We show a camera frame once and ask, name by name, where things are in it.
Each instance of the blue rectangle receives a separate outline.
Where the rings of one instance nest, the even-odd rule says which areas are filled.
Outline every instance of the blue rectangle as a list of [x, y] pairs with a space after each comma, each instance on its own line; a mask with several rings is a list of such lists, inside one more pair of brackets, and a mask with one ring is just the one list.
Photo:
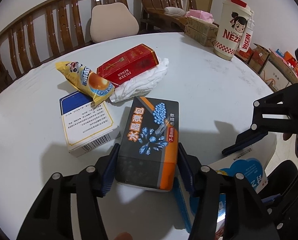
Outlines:
[[59, 100], [61, 115], [66, 114], [80, 106], [90, 103], [92, 98], [79, 92], [73, 92]]

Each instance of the red checkered pattern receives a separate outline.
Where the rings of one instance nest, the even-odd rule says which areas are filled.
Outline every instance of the red checkered pattern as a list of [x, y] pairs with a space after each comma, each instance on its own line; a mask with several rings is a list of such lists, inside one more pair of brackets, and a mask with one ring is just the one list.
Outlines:
[[218, 41], [216, 41], [215, 46], [216, 46], [218, 49], [221, 49], [221, 50], [223, 50], [224, 52], [229, 53], [229, 54], [231, 54], [231, 55], [234, 55], [234, 53], [236, 52], [234, 49], [230, 49], [230, 48], [228, 48], [227, 46], [221, 44], [221, 43], [218, 42]]

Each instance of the finger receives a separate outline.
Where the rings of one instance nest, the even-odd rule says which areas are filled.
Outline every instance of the finger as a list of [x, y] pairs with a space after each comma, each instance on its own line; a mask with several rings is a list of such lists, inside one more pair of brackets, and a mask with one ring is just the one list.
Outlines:
[[282, 135], [282, 138], [283, 138], [284, 141], [287, 141], [287, 140], [290, 139], [291, 136], [292, 136], [292, 133], [284, 133]]
[[133, 240], [131, 234], [121, 233], [114, 240]]

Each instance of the red lid flap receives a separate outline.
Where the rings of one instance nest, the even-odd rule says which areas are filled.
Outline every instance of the red lid flap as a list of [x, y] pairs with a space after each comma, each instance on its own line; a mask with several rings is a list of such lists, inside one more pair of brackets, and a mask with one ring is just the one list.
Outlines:
[[247, 4], [244, 1], [241, 0], [231, 0], [233, 3], [240, 5], [241, 7], [246, 8]]

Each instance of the tabletop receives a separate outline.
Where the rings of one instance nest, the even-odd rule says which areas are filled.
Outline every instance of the tabletop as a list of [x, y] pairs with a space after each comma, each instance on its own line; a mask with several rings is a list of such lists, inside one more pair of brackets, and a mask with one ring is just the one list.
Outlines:
[[[0, 227], [11, 240], [16, 239], [28, 210], [54, 172], [64, 176], [78, 173], [121, 141], [117, 138], [78, 158], [68, 153], [59, 99], [75, 89], [55, 69], [55, 62], [79, 61], [95, 71], [141, 43], [154, 49], [158, 57], [169, 59], [167, 75], [147, 97], [179, 102], [179, 141], [203, 165], [222, 157], [221, 151], [250, 127], [253, 102], [272, 93], [239, 59], [217, 57], [212, 48], [201, 46], [183, 33], [106, 41], [31, 70], [0, 94]], [[131, 104], [132, 99], [108, 103], [121, 133]], [[258, 142], [256, 149], [268, 152], [270, 159], [275, 134]], [[74, 236], [79, 239], [74, 202], [72, 195]], [[110, 240], [126, 231], [135, 240], [188, 238], [171, 192], [144, 191], [114, 182], [111, 191], [98, 202]]]

